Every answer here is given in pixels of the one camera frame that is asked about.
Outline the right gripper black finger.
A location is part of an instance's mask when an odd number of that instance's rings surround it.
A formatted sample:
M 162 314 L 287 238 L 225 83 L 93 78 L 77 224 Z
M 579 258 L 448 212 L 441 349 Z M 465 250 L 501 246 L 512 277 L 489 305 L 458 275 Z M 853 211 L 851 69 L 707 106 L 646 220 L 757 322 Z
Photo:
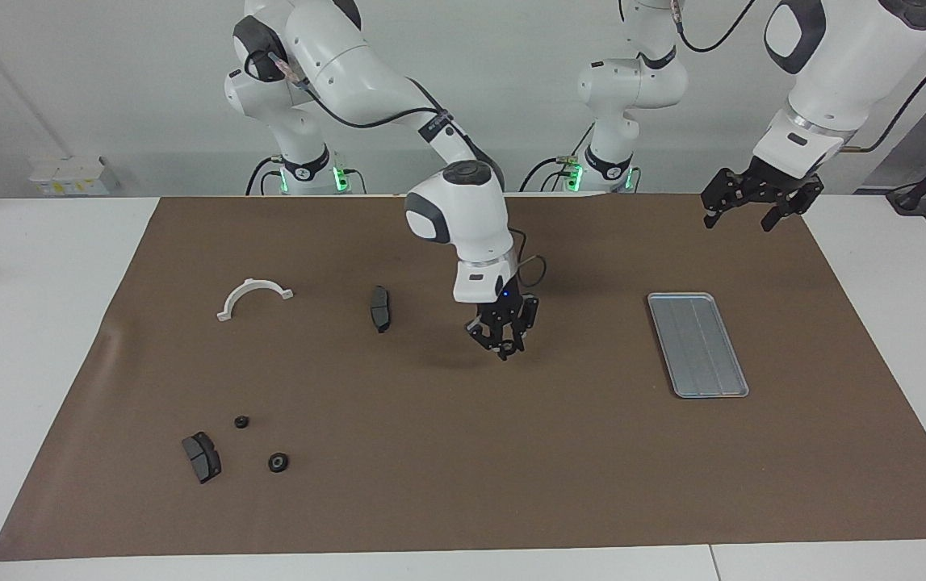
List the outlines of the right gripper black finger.
M 502 357 L 502 328 L 499 324 L 488 326 L 480 317 L 467 324 L 467 334 L 488 352 Z
M 529 330 L 528 321 L 525 319 L 513 319 L 509 323 L 510 338 L 503 340 L 503 359 L 513 356 L 515 353 L 525 352 L 525 337 Z

